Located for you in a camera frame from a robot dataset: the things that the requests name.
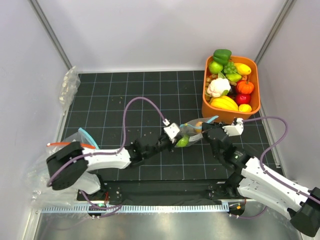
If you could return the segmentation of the clear zip bag blue zipper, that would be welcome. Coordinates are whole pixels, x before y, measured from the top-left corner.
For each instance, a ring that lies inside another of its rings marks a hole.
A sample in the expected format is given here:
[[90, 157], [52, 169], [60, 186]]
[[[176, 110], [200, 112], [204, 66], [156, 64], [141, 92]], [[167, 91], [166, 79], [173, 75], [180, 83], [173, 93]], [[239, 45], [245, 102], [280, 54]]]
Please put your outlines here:
[[214, 120], [217, 119], [218, 117], [219, 117], [218, 115], [215, 115], [212, 117], [193, 119], [193, 120], [186, 122], [186, 123], [188, 123], [187, 126], [185, 125], [186, 123], [181, 124], [179, 126], [181, 135], [182, 136], [184, 136], [184, 135], [189, 136], [189, 143], [186, 147], [190, 147], [191, 145], [193, 145], [203, 139], [202, 132], [197, 133], [195, 131], [195, 125], [197, 122], [201, 121], [201, 122], [205, 122], [205, 123], [213, 123]]

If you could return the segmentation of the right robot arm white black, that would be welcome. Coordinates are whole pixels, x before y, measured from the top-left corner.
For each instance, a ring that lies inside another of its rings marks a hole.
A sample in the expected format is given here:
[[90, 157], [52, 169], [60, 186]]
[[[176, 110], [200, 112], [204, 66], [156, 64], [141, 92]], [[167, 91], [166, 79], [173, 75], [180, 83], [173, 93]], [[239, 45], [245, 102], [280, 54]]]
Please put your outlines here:
[[234, 146], [229, 138], [241, 135], [243, 130], [241, 122], [202, 124], [201, 133], [213, 158], [233, 172], [224, 184], [226, 194], [260, 202], [286, 217], [302, 234], [315, 237], [320, 229], [320, 189], [301, 186]]

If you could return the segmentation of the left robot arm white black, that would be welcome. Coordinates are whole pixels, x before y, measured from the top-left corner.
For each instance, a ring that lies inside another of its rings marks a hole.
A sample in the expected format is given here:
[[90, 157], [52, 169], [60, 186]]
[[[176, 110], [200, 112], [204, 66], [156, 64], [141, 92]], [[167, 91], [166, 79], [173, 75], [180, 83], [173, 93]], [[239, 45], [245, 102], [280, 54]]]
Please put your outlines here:
[[46, 159], [47, 186], [54, 191], [73, 187], [101, 200], [106, 188], [91, 171], [139, 167], [164, 150], [172, 151], [180, 138], [181, 135], [170, 138], [163, 132], [153, 145], [142, 137], [122, 149], [93, 149], [83, 147], [79, 141], [71, 142]]

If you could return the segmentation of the orange mango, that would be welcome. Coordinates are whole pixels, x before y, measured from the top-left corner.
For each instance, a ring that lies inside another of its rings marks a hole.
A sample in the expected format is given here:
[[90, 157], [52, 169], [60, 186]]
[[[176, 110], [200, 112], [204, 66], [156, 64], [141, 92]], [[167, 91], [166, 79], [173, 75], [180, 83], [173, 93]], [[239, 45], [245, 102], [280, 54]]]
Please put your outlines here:
[[201, 133], [201, 132], [202, 132], [202, 124], [203, 124], [202, 121], [198, 121], [198, 122], [195, 124], [195, 131], [196, 131], [197, 133]]

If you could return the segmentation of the green lime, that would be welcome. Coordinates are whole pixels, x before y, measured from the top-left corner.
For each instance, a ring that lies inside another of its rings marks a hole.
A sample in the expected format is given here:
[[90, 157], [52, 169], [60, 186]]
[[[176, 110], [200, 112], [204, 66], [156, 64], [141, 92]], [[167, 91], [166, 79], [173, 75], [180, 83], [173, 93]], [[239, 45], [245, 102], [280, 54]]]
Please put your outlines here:
[[176, 148], [184, 148], [189, 144], [190, 137], [188, 135], [183, 135], [181, 139], [176, 143]]

